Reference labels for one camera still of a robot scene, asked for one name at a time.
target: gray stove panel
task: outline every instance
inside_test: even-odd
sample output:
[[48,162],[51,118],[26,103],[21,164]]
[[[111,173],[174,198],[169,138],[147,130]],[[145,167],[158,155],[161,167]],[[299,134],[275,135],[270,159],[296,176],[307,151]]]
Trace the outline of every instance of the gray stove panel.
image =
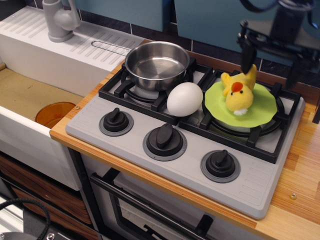
[[[154,160],[144,152],[142,142],[148,132],[162,126],[164,122],[109,102],[98,95],[67,124],[65,130],[68,134],[98,148],[160,174],[255,219],[261,219],[268,211],[304,107],[305,101],[301,98],[276,164],[178,127],[177,129],[185,135],[187,140],[185,153],[172,161]],[[114,108],[120,108],[134,119],[131,131],[118,137],[107,136],[99,129],[100,119]],[[201,160],[208,152],[224,149],[236,156],[241,171],[239,176],[231,182],[213,182],[202,173]]]

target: faucet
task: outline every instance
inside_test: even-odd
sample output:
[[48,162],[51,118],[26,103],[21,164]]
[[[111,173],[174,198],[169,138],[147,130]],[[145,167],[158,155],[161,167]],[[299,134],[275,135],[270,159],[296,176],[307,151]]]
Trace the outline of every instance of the faucet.
[[71,10],[64,10],[61,0],[43,0],[43,11],[48,26],[48,37],[52,42],[61,43],[73,36],[73,30],[80,26],[80,17],[75,0],[68,0]]

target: black burner grate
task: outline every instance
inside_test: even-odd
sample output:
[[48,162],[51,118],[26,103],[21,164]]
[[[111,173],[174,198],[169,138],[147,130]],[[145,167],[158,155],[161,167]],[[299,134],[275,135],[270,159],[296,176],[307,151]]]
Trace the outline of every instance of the black burner grate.
[[[220,78],[223,72],[224,71],[222,70],[215,70],[214,77],[211,82],[206,82],[205,84],[200,85],[202,91],[205,93],[215,83],[217,78]],[[251,128],[249,133],[230,130],[219,124],[219,122],[216,121],[206,109],[203,110],[205,113],[204,118],[201,120],[199,125],[192,123],[192,121],[190,121],[190,116],[187,116],[180,120],[179,127],[267,162],[273,164],[276,163],[301,95],[299,93],[283,89],[280,83],[276,83],[274,86],[259,81],[257,81],[257,83],[271,89],[271,94],[276,98],[278,112],[273,117],[274,124],[270,127],[263,129],[261,126],[257,126]],[[285,114],[284,106],[280,97],[293,100],[293,105],[289,114]],[[282,131],[274,152],[268,152],[256,147],[256,143],[260,137],[269,134],[278,128]],[[245,138],[246,141],[243,141],[243,139],[240,140],[237,137]]]

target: orange bowl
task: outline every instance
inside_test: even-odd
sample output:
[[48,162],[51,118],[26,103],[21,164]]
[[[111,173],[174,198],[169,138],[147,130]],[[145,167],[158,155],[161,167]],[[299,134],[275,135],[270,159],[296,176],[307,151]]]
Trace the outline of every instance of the orange bowl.
[[35,122],[51,129],[75,106],[66,101],[49,104],[36,114]]

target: white egg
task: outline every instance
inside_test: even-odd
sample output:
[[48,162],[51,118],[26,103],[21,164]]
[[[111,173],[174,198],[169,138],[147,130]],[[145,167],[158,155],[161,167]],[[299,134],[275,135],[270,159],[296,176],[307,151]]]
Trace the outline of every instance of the white egg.
[[197,84],[184,82],[170,92],[166,106],[171,115],[185,117],[197,111],[203,98],[202,90]]

